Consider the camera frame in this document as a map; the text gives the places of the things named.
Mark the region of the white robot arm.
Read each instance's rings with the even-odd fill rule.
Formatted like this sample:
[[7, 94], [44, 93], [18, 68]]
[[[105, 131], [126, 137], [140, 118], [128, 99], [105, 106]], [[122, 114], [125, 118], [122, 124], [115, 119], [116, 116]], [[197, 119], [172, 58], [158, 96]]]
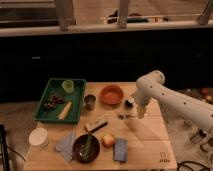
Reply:
[[132, 94], [139, 108], [149, 104], [151, 98], [173, 108], [184, 118], [191, 120], [207, 132], [213, 131], [213, 105], [184, 95], [164, 86], [165, 76], [154, 70], [139, 77]]

